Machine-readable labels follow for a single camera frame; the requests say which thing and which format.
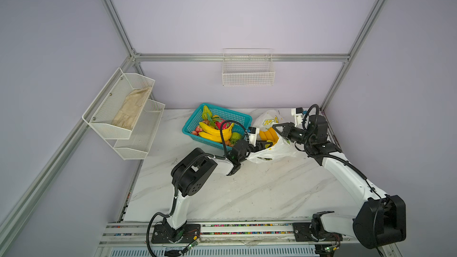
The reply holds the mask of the white lemon print plastic bag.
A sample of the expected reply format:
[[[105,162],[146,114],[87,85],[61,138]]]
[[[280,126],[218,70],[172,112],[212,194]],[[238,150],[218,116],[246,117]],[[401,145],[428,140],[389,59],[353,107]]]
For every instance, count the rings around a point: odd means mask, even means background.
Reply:
[[[279,162],[286,158],[299,157],[299,151],[294,144],[287,139],[282,138],[272,126],[275,124],[290,123],[295,125],[295,119],[291,115],[291,109],[269,109],[262,111],[255,116],[252,127],[259,130],[256,138],[256,145],[260,142],[272,143],[267,144],[267,148],[250,153],[247,160],[256,163],[273,163]]]

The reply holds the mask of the yellow fake banana bunch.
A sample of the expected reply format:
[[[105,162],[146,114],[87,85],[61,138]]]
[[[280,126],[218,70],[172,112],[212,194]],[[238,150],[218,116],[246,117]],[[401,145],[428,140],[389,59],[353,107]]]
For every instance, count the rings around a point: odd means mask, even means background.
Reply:
[[[224,143],[225,141],[230,140],[232,136],[232,125],[229,128],[222,131],[216,128],[211,128],[209,125],[203,122],[200,122],[199,126],[201,126],[201,128],[203,129],[203,132],[201,132],[199,136],[212,142]]]

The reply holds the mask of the pink fake dragon fruit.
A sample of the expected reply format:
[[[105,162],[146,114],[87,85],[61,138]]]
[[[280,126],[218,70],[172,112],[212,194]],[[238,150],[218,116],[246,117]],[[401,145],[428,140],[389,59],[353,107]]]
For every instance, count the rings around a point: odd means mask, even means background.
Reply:
[[[223,119],[216,119],[215,120],[215,127],[219,130],[225,130],[228,129],[232,124],[230,122],[226,122]]]

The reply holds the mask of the red fake strawberry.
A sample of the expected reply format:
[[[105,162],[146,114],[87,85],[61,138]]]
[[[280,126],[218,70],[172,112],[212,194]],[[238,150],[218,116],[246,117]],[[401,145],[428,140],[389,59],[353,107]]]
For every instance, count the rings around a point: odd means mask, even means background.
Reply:
[[[199,134],[203,132],[203,129],[201,128],[201,126],[196,126],[195,130],[192,132],[193,135],[195,136],[199,136]]]

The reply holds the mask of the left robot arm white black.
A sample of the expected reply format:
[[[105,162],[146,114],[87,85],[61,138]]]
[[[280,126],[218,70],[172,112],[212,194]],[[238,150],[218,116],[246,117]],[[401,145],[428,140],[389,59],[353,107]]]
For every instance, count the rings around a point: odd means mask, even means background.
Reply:
[[[161,224],[169,241],[178,242],[185,234],[190,197],[198,193],[212,174],[232,176],[252,153],[269,149],[272,140],[257,139],[257,129],[244,129],[241,138],[231,149],[223,143],[224,155],[218,156],[195,148],[185,156],[171,171],[173,203],[170,212],[163,215]]]

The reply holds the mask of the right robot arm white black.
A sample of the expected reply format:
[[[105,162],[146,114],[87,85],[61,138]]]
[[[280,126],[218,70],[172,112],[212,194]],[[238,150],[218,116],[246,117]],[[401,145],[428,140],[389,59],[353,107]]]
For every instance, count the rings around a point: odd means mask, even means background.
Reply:
[[[349,236],[367,249],[404,241],[407,237],[404,200],[377,187],[346,159],[340,147],[330,140],[328,122],[317,104],[307,112],[295,109],[295,118],[294,123],[275,124],[272,128],[283,139],[301,145],[300,150],[330,172],[358,206],[355,216],[334,211],[315,213],[310,224],[312,239],[319,242],[329,235]]]

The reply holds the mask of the green fake leafy fruit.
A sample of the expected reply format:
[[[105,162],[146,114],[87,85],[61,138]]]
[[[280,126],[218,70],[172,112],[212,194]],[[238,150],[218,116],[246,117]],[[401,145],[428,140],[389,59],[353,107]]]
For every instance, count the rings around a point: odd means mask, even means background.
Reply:
[[[215,120],[218,119],[219,116],[213,115],[213,113],[210,111],[207,105],[203,106],[202,110],[202,119],[203,122],[209,126],[215,126]]]

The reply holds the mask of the teal plastic basket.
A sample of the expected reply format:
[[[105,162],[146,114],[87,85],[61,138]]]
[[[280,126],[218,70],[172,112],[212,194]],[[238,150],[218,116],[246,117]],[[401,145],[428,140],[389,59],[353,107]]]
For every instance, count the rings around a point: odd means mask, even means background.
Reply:
[[[197,142],[229,151],[251,124],[250,115],[202,104],[191,114],[182,132]]]

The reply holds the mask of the lower white mesh shelf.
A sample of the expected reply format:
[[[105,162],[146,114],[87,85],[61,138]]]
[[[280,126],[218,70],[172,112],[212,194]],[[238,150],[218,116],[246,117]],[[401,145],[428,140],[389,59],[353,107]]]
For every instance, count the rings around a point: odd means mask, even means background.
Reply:
[[[130,138],[117,140],[113,150],[123,160],[145,159],[157,134],[164,109],[164,104],[147,100]]]

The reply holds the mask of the white mesh shelf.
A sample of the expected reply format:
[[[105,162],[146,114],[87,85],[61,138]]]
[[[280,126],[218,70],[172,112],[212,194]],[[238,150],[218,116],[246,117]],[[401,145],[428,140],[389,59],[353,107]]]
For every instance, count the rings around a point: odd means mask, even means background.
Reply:
[[[113,150],[123,160],[145,159],[157,134],[164,109],[164,104],[147,100],[130,138],[117,140]]]
[[[154,79],[118,69],[82,115],[83,121],[105,140],[129,139],[154,84]]]

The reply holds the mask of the beige cloth in shelf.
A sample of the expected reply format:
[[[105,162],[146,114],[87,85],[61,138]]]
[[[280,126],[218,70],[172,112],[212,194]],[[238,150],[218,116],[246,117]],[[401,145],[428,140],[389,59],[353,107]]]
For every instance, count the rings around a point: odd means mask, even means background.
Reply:
[[[113,126],[133,130],[152,87],[135,89],[126,96],[120,110],[111,122]]]

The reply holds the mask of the upper white mesh shelf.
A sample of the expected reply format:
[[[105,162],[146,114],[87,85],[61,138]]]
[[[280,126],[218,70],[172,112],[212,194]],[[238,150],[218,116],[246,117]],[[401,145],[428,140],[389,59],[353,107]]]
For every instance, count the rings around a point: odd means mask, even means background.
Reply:
[[[154,79],[118,69],[82,115],[83,121],[105,140],[129,139],[154,84]]]

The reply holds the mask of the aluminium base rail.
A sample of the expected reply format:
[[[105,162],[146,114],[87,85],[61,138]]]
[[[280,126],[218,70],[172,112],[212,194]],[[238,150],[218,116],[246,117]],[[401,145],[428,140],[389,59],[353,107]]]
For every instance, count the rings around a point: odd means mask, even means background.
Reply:
[[[110,223],[97,257],[165,257],[186,249],[187,257],[338,257],[348,247],[362,249],[354,237],[327,233],[315,240],[309,221],[190,222],[175,243],[146,222]]]

